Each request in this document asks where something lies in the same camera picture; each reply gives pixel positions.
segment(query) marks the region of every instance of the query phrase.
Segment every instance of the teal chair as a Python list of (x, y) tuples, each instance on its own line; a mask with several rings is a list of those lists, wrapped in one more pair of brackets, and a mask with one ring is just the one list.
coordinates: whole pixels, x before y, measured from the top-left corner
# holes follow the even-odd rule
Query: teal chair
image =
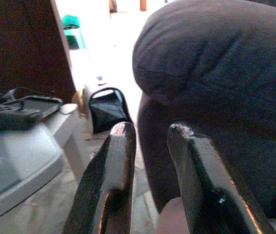
[(62, 24), (70, 49), (85, 49), (78, 17), (66, 15), (62, 19)]

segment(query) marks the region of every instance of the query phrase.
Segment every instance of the dark gray cushion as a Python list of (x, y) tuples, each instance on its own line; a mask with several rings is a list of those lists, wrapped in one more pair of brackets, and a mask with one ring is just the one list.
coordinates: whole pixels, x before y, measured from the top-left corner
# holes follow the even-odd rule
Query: dark gray cushion
[(243, 0), (170, 3), (146, 22), (133, 69), (158, 102), (276, 128), (276, 8)]

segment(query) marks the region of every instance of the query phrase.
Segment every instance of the fabric upholstery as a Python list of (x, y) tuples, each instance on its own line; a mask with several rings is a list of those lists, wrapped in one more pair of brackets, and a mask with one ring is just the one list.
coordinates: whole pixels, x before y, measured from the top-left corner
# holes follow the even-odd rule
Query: fabric upholstery
[(160, 211), (180, 196), (166, 146), (171, 123), (213, 139), (276, 218), (276, 8), (242, 0), (181, 0), (154, 13), (133, 53), (144, 92), (138, 130)]

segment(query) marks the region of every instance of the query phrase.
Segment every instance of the green plastic stool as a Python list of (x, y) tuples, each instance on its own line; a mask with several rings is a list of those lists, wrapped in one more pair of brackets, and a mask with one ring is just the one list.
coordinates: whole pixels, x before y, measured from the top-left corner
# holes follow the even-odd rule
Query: green plastic stool
[(70, 49), (85, 49), (78, 17), (66, 15), (62, 18), (62, 24)]

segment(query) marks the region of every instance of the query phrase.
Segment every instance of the black remote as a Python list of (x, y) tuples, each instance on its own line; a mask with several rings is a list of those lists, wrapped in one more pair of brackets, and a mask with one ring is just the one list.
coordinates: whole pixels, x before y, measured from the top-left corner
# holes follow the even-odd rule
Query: black remote
[(40, 110), (0, 105), (0, 130), (27, 130), (41, 119)]

